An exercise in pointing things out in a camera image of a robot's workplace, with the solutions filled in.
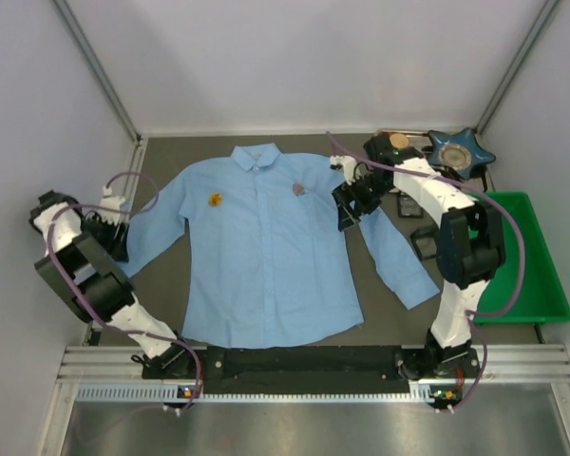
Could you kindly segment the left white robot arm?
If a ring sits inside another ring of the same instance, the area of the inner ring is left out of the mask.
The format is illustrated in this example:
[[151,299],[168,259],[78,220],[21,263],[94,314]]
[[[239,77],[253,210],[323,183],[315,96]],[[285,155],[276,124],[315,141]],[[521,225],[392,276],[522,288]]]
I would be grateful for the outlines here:
[[127,335],[142,349],[132,360],[144,379],[200,379],[198,356],[179,333],[141,304],[119,267],[128,261],[125,198],[109,187],[97,206],[50,190],[38,198],[29,223],[44,239],[45,256],[34,264],[49,288],[84,323]]

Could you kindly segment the light blue shirt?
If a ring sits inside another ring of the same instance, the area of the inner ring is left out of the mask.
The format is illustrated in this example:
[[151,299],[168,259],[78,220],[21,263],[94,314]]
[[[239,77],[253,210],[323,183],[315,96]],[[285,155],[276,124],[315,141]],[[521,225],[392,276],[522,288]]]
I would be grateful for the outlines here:
[[[364,321],[332,196],[343,180],[327,157],[272,143],[196,162],[132,218],[123,271],[135,275],[189,236],[186,338],[267,349],[342,333]],[[217,207],[208,204],[214,193],[223,197]]]

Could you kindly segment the round gold brooch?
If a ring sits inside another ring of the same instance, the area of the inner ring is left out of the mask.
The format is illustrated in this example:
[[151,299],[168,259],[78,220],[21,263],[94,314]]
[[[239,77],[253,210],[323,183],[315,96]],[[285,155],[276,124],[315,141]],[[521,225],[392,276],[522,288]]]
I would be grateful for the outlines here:
[[208,199],[208,204],[212,207],[217,207],[222,204],[223,197],[220,193],[212,194]]

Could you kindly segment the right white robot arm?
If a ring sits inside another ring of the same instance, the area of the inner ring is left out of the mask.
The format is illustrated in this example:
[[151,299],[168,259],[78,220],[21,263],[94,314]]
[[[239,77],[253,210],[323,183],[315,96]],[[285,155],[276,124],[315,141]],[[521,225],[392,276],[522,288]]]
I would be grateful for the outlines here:
[[408,146],[397,148],[386,134],[364,145],[365,160],[336,145],[330,167],[344,176],[332,196],[338,228],[346,230],[374,212],[390,190],[411,197],[436,223],[436,263],[444,279],[440,307],[422,350],[400,351],[401,376],[419,380],[457,372],[470,356],[471,323],[479,301],[504,265],[502,215],[441,180],[426,156]]

